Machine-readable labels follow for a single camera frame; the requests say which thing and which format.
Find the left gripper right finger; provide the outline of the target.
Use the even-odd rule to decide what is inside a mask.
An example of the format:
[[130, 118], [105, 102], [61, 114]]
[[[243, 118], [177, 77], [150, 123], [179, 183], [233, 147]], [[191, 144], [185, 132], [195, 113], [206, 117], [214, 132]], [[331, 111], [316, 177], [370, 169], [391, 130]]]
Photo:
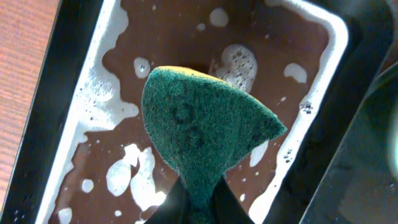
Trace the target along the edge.
[[217, 224], [254, 224], [223, 177], [213, 191], [211, 209]]

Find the green yellow scrub sponge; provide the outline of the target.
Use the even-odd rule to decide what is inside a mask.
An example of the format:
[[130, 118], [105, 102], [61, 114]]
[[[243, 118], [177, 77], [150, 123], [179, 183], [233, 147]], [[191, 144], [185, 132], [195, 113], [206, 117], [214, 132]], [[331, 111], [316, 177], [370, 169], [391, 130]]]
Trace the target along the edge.
[[153, 69], [141, 108], [150, 140], [188, 191], [188, 223], [216, 223], [211, 197], [220, 179], [254, 148], [286, 132], [248, 93], [185, 67]]

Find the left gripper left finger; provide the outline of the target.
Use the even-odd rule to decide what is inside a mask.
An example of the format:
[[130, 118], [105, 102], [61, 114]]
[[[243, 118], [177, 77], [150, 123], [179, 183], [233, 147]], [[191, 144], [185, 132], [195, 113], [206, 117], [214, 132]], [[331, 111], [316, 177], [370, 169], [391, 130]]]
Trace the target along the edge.
[[179, 177], [167, 194], [165, 201], [146, 221], [146, 224], [188, 224], [189, 210], [189, 194]]

